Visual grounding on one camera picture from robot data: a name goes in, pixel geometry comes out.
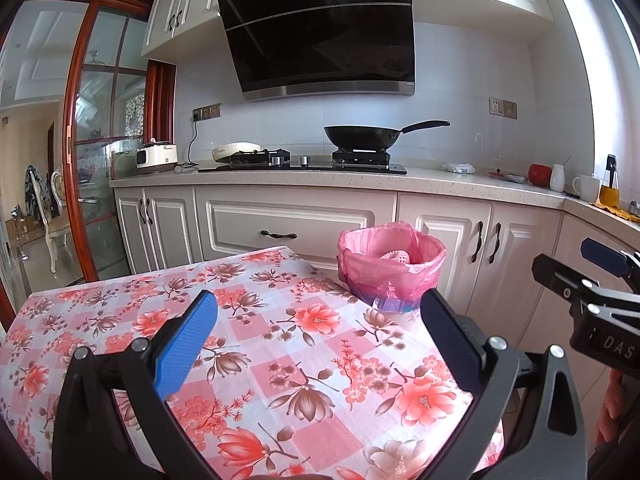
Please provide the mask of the person's right hand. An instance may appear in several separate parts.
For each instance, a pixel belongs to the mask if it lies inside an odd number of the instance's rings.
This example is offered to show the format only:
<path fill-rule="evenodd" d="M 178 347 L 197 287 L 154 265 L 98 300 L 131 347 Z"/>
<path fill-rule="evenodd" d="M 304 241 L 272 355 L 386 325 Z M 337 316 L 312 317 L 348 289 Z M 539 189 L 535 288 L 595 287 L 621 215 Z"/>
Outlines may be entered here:
<path fill-rule="evenodd" d="M 596 445 L 613 442 L 625 432 L 620 421 L 628 398 L 628 389 L 623 384 L 623 373 L 611 370 L 596 427 Z"/>

